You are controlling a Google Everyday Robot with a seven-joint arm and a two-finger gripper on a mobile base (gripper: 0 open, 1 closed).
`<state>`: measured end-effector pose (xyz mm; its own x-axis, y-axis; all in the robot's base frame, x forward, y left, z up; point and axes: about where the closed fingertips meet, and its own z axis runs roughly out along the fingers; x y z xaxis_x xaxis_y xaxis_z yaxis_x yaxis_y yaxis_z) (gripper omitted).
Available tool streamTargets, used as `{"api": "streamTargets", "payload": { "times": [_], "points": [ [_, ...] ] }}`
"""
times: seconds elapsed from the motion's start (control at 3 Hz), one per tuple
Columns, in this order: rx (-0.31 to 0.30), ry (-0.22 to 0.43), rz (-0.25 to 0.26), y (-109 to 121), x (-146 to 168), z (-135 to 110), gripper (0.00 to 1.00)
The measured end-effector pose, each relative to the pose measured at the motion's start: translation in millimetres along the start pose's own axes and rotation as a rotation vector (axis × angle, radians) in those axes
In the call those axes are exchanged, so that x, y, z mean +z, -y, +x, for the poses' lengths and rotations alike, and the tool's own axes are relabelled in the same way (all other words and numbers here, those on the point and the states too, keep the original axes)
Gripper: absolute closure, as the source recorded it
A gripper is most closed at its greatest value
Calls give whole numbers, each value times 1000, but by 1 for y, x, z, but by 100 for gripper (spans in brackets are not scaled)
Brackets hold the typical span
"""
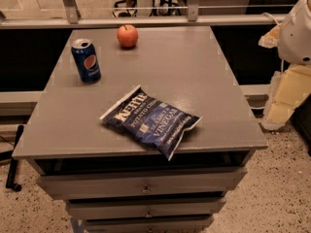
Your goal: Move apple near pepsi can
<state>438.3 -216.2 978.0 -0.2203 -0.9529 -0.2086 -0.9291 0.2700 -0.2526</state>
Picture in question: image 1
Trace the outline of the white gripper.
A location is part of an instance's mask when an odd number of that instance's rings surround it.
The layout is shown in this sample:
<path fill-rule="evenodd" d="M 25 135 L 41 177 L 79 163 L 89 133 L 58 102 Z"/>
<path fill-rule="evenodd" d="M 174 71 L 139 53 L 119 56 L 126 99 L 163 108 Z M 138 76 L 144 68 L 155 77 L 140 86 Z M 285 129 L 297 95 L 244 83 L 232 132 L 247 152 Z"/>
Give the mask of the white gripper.
<path fill-rule="evenodd" d="M 283 127 L 294 110 L 311 94 L 310 2 L 298 0 L 282 24 L 275 25 L 259 39 L 261 47 L 272 49 L 278 46 L 280 58 L 295 63 L 283 73 L 276 71 L 271 79 L 261 120 L 266 130 Z"/>

